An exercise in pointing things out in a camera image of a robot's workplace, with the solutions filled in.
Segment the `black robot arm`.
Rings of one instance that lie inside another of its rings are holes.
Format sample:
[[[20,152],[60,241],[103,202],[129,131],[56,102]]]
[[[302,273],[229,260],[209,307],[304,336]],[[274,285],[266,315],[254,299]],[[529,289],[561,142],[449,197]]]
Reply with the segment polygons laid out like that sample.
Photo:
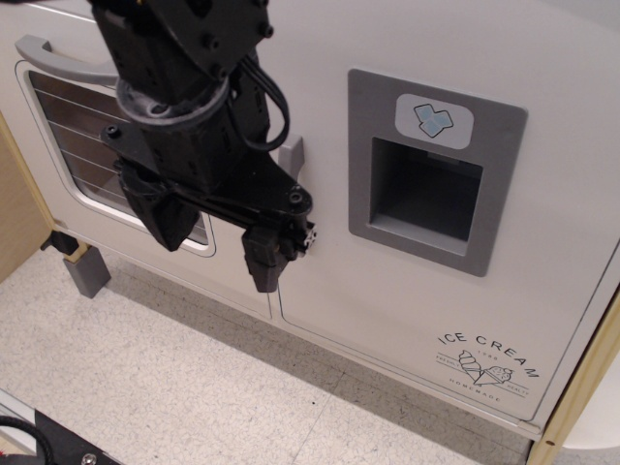
[[[257,290],[272,293],[314,240],[311,195],[271,158],[268,105],[288,103],[256,53],[273,28],[264,1],[96,1],[119,74],[123,124],[101,133],[120,187],[152,236],[174,251],[207,213],[243,229]]]

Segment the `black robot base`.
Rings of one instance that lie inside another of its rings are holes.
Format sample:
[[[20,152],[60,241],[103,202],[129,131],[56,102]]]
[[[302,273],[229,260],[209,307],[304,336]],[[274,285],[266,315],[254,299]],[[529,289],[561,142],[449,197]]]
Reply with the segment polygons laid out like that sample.
[[[108,452],[89,443],[47,415],[34,418],[2,416],[1,426],[25,433],[35,441],[35,454],[1,454],[2,464],[121,464]]]

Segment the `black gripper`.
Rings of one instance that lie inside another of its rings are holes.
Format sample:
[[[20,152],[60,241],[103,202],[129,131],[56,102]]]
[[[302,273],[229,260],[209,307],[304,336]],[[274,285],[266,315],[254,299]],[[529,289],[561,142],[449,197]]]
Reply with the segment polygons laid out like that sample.
[[[316,233],[312,198],[271,158],[265,92],[251,81],[203,87],[176,104],[121,81],[127,122],[101,133],[118,156],[128,204],[156,241],[176,251],[201,213],[244,230],[244,258],[259,293],[273,293],[287,257]]]

